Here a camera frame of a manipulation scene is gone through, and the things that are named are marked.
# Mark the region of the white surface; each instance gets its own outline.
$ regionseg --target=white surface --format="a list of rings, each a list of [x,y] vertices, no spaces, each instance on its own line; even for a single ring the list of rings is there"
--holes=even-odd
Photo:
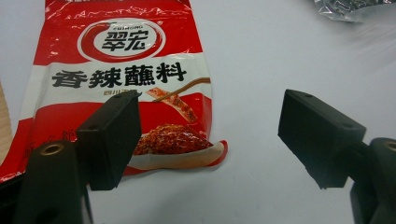
[[[191,0],[213,83],[217,168],[126,177],[92,192],[95,223],[352,224],[348,181],[320,190],[277,137],[285,89],[396,138],[396,27],[330,21],[313,0]],[[0,79],[15,132],[44,0],[0,2]]]

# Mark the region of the plastic wrapper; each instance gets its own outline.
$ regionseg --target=plastic wrapper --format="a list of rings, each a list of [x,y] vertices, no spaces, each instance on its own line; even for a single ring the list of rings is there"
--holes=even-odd
[[[210,75],[188,0],[46,0],[45,22],[21,119],[0,183],[22,174],[32,150],[77,140],[75,130],[111,96],[142,93],[143,136],[126,175],[220,164],[208,141]]]
[[[395,0],[315,0],[320,15],[335,21],[394,24]]]

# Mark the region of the seasoning pouch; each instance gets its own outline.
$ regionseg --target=seasoning pouch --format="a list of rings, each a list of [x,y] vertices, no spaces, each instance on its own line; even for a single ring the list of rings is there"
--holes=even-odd
[[[46,0],[45,23],[18,130],[0,182],[25,170],[34,148],[76,141],[109,97],[141,92],[142,137],[125,174],[221,163],[208,142],[210,77],[189,0]]]

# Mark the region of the brand logo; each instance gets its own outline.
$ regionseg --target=brand logo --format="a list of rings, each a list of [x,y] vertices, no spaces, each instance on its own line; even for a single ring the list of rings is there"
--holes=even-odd
[[[89,60],[122,63],[154,56],[164,43],[165,34],[156,23],[116,19],[88,26],[78,39],[78,50]]]

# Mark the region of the red packaging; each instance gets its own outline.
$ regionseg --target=red packaging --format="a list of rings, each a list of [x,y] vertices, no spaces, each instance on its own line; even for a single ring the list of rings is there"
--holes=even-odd
[[[24,172],[34,148],[76,141],[87,117],[129,90],[142,92],[143,136],[125,174],[224,160],[226,142],[207,140],[210,77],[189,0],[46,0],[45,17],[0,183]]]

